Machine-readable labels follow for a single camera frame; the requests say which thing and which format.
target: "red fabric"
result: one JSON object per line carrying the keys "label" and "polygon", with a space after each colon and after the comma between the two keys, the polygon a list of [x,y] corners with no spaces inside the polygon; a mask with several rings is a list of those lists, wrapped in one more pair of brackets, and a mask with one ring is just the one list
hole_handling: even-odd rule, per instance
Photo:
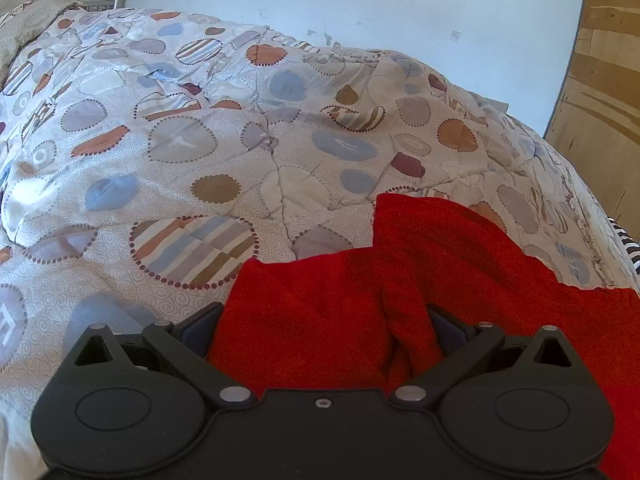
{"label": "red fabric", "polygon": [[638,295],[558,283],[489,220],[447,200],[383,194],[372,248],[247,262],[208,359],[259,395],[267,387],[390,391],[442,359],[427,303],[514,335],[558,325],[614,410],[603,471],[640,480]]}

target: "bedspread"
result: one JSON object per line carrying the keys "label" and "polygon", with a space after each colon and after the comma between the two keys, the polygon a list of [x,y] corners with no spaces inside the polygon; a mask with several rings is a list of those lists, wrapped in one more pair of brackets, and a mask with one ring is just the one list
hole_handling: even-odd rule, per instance
{"label": "bedspread", "polygon": [[6,479],[42,471],[28,419],[89,324],[177,322],[249,258],[369,246],[380,193],[468,206],[564,283],[637,289],[571,165],[418,60],[162,9],[71,7],[36,33],[0,96]]}

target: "black and white striped fabric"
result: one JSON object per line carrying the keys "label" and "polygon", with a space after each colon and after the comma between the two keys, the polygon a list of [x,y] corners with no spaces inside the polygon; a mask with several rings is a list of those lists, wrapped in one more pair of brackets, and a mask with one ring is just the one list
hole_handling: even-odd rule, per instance
{"label": "black and white striped fabric", "polygon": [[634,264],[636,274],[640,274],[640,245],[637,244],[613,218],[609,218],[609,222],[611,222],[618,236],[622,238],[622,244]]}

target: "silver screw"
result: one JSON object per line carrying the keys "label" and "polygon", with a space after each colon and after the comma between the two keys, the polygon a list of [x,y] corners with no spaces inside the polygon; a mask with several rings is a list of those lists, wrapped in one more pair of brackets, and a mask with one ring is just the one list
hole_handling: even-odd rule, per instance
{"label": "silver screw", "polygon": [[318,399],[316,400],[316,406],[318,408],[330,408],[333,403],[330,399]]}
{"label": "silver screw", "polygon": [[396,397],[404,402],[419,402],[427,396],[427,392],[420,386],[413,386],[409,384],[407,386],[400,386],[396,390]]}
{"label": "silver screw", "polygon": [[225,402],[245,402],[251,398],[251,390],[244,386],[227,386],[220,390],[220,399]]}

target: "wooden panel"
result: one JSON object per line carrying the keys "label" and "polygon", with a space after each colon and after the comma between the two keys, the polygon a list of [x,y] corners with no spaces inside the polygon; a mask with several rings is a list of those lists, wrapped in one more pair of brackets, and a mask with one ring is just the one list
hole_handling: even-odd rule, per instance
{"label": "wooden panel", "polygon": [[545,138],[640,238],[640,0],[585,0]]}

